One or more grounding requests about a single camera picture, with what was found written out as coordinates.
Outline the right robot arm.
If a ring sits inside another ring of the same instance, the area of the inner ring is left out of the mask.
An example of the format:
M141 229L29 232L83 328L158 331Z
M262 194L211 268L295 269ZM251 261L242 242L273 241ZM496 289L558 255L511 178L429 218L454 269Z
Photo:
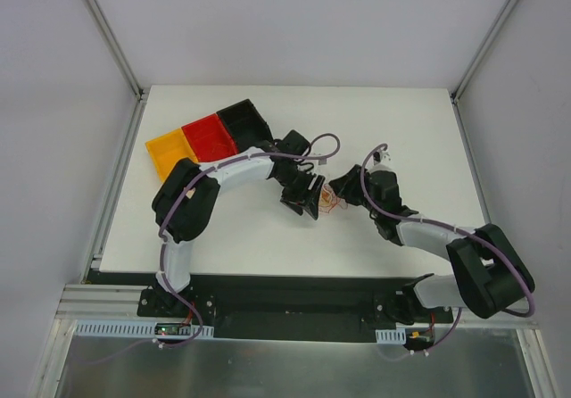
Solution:
M534 279L500 227L458 228L423 217L403 203L397 176L388 169L355 165L330 186L349 205L364 207L384 240L451 265L449 276L427 274L405 286L401 310L407 319L422 321L445 306L467 308L481 319L499 312L515 316L511 306L521 300L527 301L525 316L534 314Z

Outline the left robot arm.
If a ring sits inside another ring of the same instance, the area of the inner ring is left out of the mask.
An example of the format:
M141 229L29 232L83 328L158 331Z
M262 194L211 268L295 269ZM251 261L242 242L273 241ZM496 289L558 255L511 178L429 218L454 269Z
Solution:
M194 242L208 226L221 195L275 179L282 187L283 205L317 219L325 178L312 168L329 157L313 153L312 147L312 142L292 130L282 139L262 140L222 160L178 161L152 201L161 239L159 268L152 286L141 294L138 315L179 318L196 312L189 300Z

